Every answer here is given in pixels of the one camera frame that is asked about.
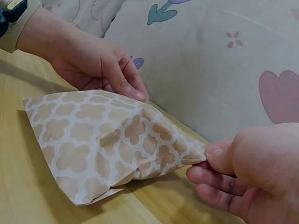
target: wrist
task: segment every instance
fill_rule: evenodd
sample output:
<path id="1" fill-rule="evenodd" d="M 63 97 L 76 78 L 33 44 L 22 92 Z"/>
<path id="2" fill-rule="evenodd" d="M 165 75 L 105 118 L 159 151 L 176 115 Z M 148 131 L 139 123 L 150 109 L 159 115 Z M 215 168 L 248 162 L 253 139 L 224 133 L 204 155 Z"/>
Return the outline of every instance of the wrist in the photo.
<path id="1" fill-rule="evenodd" d="M 38 8 L 22 30 L 16 48 L 50 62 L 71 40 L 75 29 L 57 15 Z"/>

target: fingernail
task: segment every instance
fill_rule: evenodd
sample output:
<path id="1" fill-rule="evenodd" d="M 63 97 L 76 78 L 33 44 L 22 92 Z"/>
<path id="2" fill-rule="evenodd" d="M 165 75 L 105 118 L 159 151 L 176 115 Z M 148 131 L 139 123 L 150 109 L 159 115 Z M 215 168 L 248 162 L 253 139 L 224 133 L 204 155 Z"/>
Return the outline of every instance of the fingernail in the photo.
<path id="1" fill-rule="evenodd" d="M 210 145 L 206 146 L 205 153 L 206 154 L 214 154 L 214 153 L 218 153 L 218 152 L 222 152 L 222 151 L 223 151 L 223 149 L 218 147 L 217 145 L 210 144 Z"/>
<path id="2" fill-rule="evenodd" d="M 143 100 L 145 99 L 145 95 L 138 90 L 131 90 L 130 95 L 132 98 L 138 99 L 138 100 Z"/>

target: paper bag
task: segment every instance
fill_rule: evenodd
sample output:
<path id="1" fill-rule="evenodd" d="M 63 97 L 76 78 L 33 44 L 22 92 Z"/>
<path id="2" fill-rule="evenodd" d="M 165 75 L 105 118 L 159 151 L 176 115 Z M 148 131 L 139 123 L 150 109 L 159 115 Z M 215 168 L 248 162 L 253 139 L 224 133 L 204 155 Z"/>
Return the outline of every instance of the paper bag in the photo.
<path id="1" fill-rule="evenodd" d="M 202 143 L 156 108 L 118 94 L 74 91 L 23 102 L 52 175 L 75 205 L 206 159 Z"/>

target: purple flower print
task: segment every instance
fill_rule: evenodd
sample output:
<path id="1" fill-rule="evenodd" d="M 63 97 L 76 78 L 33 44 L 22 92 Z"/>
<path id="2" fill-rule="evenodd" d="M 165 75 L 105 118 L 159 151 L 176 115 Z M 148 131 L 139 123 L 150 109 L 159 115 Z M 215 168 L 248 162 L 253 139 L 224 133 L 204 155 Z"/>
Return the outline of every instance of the purple flower print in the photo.
<path id="1" fill-rule="evenodd" d="M 239 32 L 235 32 L 234 35 L 232 35 L 230 32 L 227 32 L 227 33 L 226 33 L 226 36 L 227 36 L 228 38 L 230 38 L 230 39 L 236 39 L 236 38 L 239 37 L 239 35 L 240 35 Z M 243 46 L 243 42 L 240 41 L 240 40 L 236 40 L 235 43 L 236 43 L 237 45 L 239 45 L 240 47 Z M 233 45 L 234 45 L 234 41 L 230 41 L 230 42 L 228 42 L 228 48 L 232 48 Z"/>
<path id="2" fill-rule="evenodd" d="M 136 66 L 136 68 L 140 69 L 144 64 L 144 59 L 142 57 L 138 57 L 138 58 L 135 58 L 133 60 L 133 62 L 134 62 L 134 65 Z"/>
<path id="3" fill-rule="evenodd" d="M 171 2 L 172 4 L 181 4 L 181 3 L 188 2 L 191 0 L 168 0 L 168 1 Z"/>

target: wooden table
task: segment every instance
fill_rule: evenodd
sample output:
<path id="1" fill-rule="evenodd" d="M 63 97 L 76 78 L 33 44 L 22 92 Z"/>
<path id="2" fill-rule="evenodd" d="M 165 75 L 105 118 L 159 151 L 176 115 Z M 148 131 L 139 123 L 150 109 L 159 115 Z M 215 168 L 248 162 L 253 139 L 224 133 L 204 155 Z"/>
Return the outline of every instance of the wooden table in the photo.
<path id="1" fill-rule="evenodd" d="M 243 223 L 202 202 L 185 176 L 187 168 L 132 182 L 90 206 L 73 205 L 50 174 L 22 104 L 22 98 L 71 90 L 44 60 L 0 52 L 0 224 Z"/>

